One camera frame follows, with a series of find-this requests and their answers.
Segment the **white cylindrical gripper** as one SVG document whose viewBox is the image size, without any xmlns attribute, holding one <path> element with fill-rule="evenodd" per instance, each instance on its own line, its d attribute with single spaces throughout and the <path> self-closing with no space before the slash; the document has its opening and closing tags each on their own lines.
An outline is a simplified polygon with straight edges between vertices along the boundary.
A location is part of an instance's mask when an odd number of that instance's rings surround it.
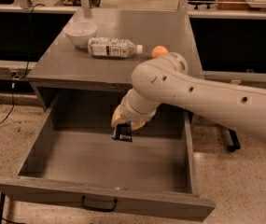
<svg viewBox="0 0 266 224">
<path fill-rule="evenodd" d="M 111 127 L 116 128 L 128 119 L 131 121 L 133 131 L 141 129 L 145 126 L 145 122 L 150 121 L 155 116 L 159 105 L 159 102 L 150 101 L 135 89 L 130 89 L 115 109 L 112 115 Z"/>
</svg>

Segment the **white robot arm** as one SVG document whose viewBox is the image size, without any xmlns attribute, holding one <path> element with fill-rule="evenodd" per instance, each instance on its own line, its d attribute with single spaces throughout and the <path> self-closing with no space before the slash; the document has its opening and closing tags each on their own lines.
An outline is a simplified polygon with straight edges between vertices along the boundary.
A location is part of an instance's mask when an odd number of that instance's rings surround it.
<svg viewBox="0 0 266 224">
<path fill-rule="evenodd" d="M 210 81 L 188 74 L 183 56 L 170 52 L 138 64 L 133 87 L 114 111 L 113 127 L 129 121 L 143 127 L 159 105 L 186 109 L 266 144 L 266 90 Z"/>
</svg>

